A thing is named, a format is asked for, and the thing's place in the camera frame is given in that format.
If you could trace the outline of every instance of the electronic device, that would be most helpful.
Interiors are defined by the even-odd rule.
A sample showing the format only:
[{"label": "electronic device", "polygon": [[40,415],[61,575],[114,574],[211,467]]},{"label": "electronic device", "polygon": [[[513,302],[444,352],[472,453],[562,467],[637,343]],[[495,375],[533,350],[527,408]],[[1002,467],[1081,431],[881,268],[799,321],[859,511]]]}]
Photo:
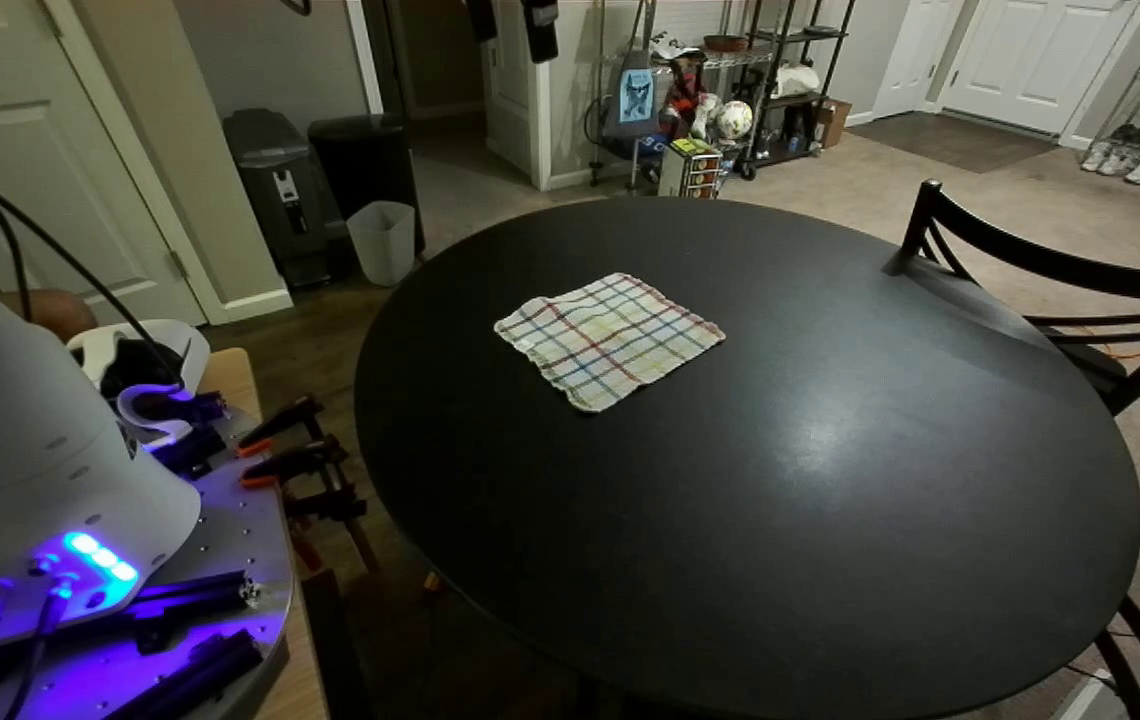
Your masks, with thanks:
[{"label": "electronic device", "polygon": [[198,494],[136,448],[51,332],[0,303],[0,575],[62,579],[61,624],[81,624],[125,609],[197,519]]}]

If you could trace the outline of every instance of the trash can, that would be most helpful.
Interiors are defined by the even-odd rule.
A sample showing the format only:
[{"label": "trash can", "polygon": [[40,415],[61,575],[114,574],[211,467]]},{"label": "trash can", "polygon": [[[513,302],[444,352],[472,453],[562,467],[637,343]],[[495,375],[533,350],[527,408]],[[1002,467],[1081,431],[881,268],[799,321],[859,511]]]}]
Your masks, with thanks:
[{"label": "trash can", "polygon": [[416,209],[409,129],[386,115],[339,115],[306,129],[317,161],[326,175],[339,217],[354,217],[373,200]]},{"label": "trash can", "polygon": [[373,200],[346,217],[366,285],[399,285],[416,268],[416,209]]},{"label": "trash can", "polygon": [[269,110],[238,110],[223,119],[223,140],[286,288],[305,291],[353,275],[354,254],[343,217],[291,119]]}]

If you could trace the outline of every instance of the box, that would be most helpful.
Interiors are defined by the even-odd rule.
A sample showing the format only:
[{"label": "box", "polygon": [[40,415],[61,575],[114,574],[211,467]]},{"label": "box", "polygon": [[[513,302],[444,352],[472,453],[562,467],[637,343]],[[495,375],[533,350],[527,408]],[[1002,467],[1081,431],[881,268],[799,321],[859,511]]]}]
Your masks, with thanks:
[{"label": "box", "polygon": [[655,195],[714,200],[724,186],[724,155],[703,140],[675,140],[662,149]]},{"label": "box", "polygon": [[818,110],[818,146],[822,146],[822,149],[836,149],[836,146],[841,146],[844,124],[849,124],[849,112],[852,112],[849,99],[822,99],[822,110]]}]

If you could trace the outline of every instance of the gray wall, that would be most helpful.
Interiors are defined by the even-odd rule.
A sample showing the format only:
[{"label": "gray wall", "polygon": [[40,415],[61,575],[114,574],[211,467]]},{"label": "gray wall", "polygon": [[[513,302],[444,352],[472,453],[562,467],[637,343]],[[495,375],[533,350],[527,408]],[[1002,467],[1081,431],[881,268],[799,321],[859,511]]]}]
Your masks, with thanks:
[{"label": "gray wall", "polygon": [[310,0],[310,15],[284,0],[176,0],[176,14],[221,115],[274,110],[305,131],[366,112],[343,0]]},{"label": "gray wall", "polygon": [[168,195],[193,233],[223,303],[280,291],[238,172],[223,149],[221,115],[168,0],[99,6],[74,14],[113,73]]}]

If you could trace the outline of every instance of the blue light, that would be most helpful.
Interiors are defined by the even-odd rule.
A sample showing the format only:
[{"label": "blue light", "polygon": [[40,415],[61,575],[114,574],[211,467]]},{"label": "blue light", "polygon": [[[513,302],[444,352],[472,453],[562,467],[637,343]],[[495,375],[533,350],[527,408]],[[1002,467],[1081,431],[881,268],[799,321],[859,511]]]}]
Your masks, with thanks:
[{"label": "blue light", "polygon": [[62,574],[81,575],[73,593],[88,595],[99,590],[104,604],[95,609],[114,609],[132,595],[139,574],[125,555],[114,555],[88,533],[62,533],[61,543],[66,548],[66,555],[55,564],[61,575]]},{"label": "blue light", "polygon": [[90,564],[99,564],[99,570],[114,570],[114,564],[118,564],[118,555],[114,555],[114,553],[109,553],[109,548],[95,548],[95,553],[90,553]]},{"label": "blue light", "polygon": [[88,533],[62,533],[62,548],[73,548],[73,553],[95,553],[99,543],[88,535]]},{"label": "blue light", "polygon": [[132,583],[132,579],[136,579],[136,570],[132,570],[132,564],[114,564],[113,575],[114,575],[118,583]]}]

